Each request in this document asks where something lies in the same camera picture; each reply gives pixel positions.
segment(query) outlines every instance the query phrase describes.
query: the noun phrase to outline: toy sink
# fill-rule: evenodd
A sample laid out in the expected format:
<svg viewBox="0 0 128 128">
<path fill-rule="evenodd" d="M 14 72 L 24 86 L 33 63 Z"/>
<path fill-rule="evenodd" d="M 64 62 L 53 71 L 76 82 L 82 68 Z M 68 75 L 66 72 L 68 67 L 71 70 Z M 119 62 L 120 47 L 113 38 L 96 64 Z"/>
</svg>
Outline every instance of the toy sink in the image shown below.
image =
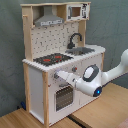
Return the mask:
<svg viewBox="0 0 128 128">
<path fill-rule="evenodd" d="M 87 54 L 87 53 L 94 52 L 94 51 L 95 51 L 94 49 L 78 47 L 78 48 L 68 49 L 65 51 L 65 53 L 79 56 L 79 55 Z"/>
</svg>

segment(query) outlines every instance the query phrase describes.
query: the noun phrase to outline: pegboard backsplash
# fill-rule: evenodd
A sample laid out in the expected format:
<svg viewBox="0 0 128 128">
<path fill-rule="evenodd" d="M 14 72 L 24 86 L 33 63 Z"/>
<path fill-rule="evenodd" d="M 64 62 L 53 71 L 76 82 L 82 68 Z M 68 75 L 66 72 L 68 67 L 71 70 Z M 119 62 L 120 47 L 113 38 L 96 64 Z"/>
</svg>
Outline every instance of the pegboard backsplash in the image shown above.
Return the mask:
<svg viewBox="0 0 128 128">
<path fill-rule="evenodd" d="M 71 35 L 78 33 L 78 28 L 79 22 L 33 28 L 31 30 L 33 59 L 66 50 Z M 73 43 L 78 46 L 77 35 L 73 38 Z"/>
</svg>

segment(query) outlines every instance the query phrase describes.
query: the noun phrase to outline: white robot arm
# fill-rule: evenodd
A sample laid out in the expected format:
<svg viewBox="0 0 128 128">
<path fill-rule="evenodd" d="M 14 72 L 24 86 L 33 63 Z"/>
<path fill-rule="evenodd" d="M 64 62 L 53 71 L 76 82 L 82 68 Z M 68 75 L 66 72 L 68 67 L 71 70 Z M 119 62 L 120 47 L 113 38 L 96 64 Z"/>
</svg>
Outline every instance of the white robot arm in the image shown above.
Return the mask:
<svg viewBox="0 0 128 128">
<path fill-rule="evenodd" d="M 128 49 L 123 52 L 120 64 L 108 72 L 101 72 L 96 65 L 91 65 L 85 69 L 82 78 L 65 71 L 59 71 L 57 75 L 82 93 L 92 97 L 97 97 L 101 94 L 103 85 L 127 72 Z"/>
</svg>

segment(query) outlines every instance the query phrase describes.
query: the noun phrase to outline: oven door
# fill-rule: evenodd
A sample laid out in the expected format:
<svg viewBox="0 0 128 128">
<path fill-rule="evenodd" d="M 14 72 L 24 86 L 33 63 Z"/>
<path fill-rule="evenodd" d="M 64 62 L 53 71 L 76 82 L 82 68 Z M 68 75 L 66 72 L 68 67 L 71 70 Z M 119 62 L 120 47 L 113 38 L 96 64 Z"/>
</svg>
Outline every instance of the oven door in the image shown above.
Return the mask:
<svg viewBox="0 0 128 128">
<path fill-rule="evenodd" d="M 82 18 L 83 4 L 69 4 L 67 5 L 67 21 L 78 20 Z"/>
</svg>

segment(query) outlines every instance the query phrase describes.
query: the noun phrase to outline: tabletop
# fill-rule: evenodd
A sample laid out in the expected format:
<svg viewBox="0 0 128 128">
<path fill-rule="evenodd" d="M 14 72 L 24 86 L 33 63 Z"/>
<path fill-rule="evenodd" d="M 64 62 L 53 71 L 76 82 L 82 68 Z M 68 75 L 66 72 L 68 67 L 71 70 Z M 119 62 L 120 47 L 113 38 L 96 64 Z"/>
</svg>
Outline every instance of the tabletop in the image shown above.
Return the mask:
<svg viewBox="0 0 128 128">
<path fill-rule="evenodd" d="M 0 128 L 44 128 L 37 119 L 23 109 L 16 110 L 0 118 Z M 64 118 L 50 128 L 81 128 L 69 118 Z"/>
<path fill-rule="evenodd" d="M 115 128 L 128 118 L 128 89 L 110 83 L 98 99 L 71 117 L 87 128 Z"/>
</svg>

